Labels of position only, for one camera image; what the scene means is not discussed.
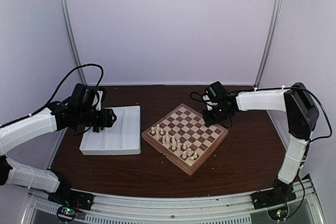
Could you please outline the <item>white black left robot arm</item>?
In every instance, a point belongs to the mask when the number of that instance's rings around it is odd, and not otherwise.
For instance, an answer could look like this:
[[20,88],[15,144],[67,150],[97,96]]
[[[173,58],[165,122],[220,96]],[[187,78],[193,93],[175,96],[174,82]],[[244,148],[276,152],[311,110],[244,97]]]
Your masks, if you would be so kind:
[[71,205],[76,197],[71,182],[60,172],[24,165],[7,156],[12,149],[43,135],[65,128],[100,132],[111,128],[117,117],[112,109],[102,108],[106,96],[103,87],[76,84],[64,101],[50,101],[20,119],[1,125],[1,185],[17,185],[39,189],[64,205]]

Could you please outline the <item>wooden chess board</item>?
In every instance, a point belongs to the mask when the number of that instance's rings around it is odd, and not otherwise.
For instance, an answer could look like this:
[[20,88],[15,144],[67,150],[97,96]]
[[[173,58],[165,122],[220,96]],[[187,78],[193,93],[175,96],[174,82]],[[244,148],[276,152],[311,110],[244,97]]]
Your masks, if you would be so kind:
[[[196,152],[199,155],[198,160],[190,166],[154,139],[149,132],[150,128],[157,124],[169,135],[180,139],[182,144],[185,143],[193,152]],[[142,132],[142,138],[147,143],[190,176],[200,168],[227,135],[228,129],[221,125],[207,127],[202,115],[185,104],[180,104]]]

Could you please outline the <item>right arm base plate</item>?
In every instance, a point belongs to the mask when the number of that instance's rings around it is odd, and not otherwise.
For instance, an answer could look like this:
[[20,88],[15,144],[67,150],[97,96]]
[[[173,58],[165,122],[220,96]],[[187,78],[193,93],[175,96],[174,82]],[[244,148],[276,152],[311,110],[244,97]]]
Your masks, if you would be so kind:
[[274,188],[264,191],[256,191],[251,194],[251,200],[255,210],[285,204],[287,201],[292,201],[296,198],[297,196],[292,190],[283,194],[280,191],[276,191]]

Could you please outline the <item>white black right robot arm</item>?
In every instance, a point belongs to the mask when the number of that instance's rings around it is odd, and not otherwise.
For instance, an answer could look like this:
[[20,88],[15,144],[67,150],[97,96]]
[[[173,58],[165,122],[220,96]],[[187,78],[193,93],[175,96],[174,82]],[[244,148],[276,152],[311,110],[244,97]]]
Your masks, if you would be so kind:
[[268,89],[227,91],[220,82],[208,86],[202,95],[206,126],[232,119],[236,112],[250,110],[282,111],[287,115],[289,145],[282,167],[269,192],[272,203],[279,204],[289,196],[299,166],[307,154],[307,146],[319,118],[311,94],[302,82]]

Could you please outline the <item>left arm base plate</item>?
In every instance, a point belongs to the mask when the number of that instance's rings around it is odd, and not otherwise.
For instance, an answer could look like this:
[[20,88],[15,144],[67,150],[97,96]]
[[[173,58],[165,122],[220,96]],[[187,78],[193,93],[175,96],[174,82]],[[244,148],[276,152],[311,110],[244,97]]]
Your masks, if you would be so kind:
[[48,200],[60,205],[78,210],[90,210],[94,195],[81,191],[71,190],[69,196],[61,196],[57,193],[47,193]]

